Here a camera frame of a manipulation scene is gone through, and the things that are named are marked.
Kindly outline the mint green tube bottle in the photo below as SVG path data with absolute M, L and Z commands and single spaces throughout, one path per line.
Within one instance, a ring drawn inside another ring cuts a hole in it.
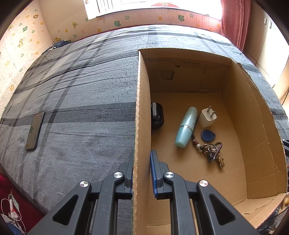
M 197 119 L 197 109 L 195 107 L 188 108 L 177 132 L 175 145 L 180 148 L 185 148 L 188 144 Z

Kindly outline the small white plug adapter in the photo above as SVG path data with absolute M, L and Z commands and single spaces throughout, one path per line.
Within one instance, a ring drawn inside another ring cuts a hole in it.
M 210 127 L 213 122 L 217 119 L 217 115 L 211 106 L 203 109 L 199 115 L 199 123 L 202 128 Z

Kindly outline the black smartphone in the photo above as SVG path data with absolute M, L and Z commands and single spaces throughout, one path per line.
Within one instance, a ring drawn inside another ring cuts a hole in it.
M 40 112 L 33 117 L 25 145 L 26 151 L 34 151 L 37 148 L 38 138 L 40 135 L 40 130 L 42 127 L 44 116 L 45 112 Z

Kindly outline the black cylindrical speaker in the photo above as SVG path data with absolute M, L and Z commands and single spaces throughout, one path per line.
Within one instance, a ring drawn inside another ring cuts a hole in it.
M 164 111 L 160 103 L 151 103 L 151 130 L 156 130 L 164 125 Z

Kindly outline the cream wardrobe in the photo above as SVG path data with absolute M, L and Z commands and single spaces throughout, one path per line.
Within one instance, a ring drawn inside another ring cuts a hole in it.
M 273 88 L 282 104 L 288 98 L 288 43 L 280 29 L 256 1 L 251 1 L 243 50 Z

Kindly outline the grey plaid bed sheet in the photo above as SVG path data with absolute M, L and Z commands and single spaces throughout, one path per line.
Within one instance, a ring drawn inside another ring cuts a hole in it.
M 47 51 L 27 70 L 1 117 L 1 166 L 46 213 L 30 234 L 92 234 L 97 200 L 91 184 L 118 171 L 132 150 L 135 156 L 138 51 L 151 48 L 203 51 L 239 63 L 268 102 L 281 139 L 288 135 L 288 118 L 269 83 L 217 33 L 136 26 Z M 26 151 L 40 112 L 37 148 Z M 133 196 L 118 201 L 116 234 L 133 234 Z

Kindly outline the metal keyring with beads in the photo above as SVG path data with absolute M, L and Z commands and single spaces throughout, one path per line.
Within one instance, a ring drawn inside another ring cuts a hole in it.
M 199 122 L 198 121 L 199 115 L 200 115 L 200 112 L 199 112 L 197 119 L 196 119 L 195 128 L 196 128 L 197 123 Z M 219 166 L 219 168 L 223 168 L 225 166 L 224 158 L 220 157 L 220 155 L 219 155 L 220 150 L 222 149 L 222 143 L 221 142 L 216 142 L 215 144 L 213 142 L 204 142 L 204 144 L 200 144 L 195 139 L 194 132 L 191 135 L 191 141 L 192 141 L 193 146 L 206 156 L 208 163 L 217 162 L 217 165 Z

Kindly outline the brown cardboard box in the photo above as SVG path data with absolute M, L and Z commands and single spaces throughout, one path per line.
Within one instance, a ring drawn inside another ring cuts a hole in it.
M 268 102 L 227 56 L 138 51 L 133 234 L 265 234 L 287 195 Z

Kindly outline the blue oval key fob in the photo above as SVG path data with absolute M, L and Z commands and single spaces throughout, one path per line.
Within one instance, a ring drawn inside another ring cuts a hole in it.
M 209 129 L 204 129 L 201 132 L 201 138 L 204 142 L 212 142 L 216 137 L 216 134 L 209 130 Z

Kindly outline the dark blue cloth bundle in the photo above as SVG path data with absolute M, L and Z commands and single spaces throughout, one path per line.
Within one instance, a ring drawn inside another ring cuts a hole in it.
M 71 41 L 61 40 L 61 41 L 58 41 L 57 43 L 53 44 L 48 50 L 52 50 L 52 49 L 55 49 L 55 48 L 60 48 L 62 46 L 70 44 L 70 43 L 71 43 Z

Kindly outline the red bed mattress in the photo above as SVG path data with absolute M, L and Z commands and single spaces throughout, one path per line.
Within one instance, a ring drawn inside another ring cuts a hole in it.
M 7 176 L 1 174 L 1 216 L 13 233 L 26 234 L 44 214 L 13 186 Z

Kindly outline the red curtain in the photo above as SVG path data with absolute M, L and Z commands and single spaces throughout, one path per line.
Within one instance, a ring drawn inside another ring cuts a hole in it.
M 250 0 L 221 0 L 221 34 L 243 51 L 250 19 Z

